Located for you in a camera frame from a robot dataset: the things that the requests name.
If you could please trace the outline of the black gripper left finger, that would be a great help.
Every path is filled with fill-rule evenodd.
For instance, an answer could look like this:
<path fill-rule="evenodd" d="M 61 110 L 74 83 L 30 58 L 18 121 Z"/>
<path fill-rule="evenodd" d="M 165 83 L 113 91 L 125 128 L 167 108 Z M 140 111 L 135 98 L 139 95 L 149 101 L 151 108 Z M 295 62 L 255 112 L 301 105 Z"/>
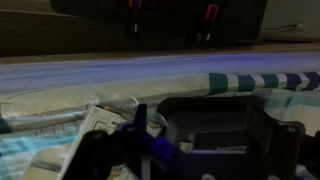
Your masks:
<path fill-rule="evenodd" d="M 134 136 L 132 132 L 89 131 L 80 139 L 74 154 L 64 168 L 62 180 L 111 180 L 119 172 L 134 177 Z"/>

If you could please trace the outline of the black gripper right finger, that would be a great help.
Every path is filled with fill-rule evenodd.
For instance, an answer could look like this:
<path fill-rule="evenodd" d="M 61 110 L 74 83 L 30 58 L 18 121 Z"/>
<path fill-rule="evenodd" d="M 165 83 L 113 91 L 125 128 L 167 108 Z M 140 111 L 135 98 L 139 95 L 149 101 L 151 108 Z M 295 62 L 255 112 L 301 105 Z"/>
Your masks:
<path fill-rule="evenodd" d="M 298 121 L 284 122 L 264 111 L 258 97 L 248 100 L 248 131 L 261 150 L 264 180 L 294 180 L 305 127 Z"/>

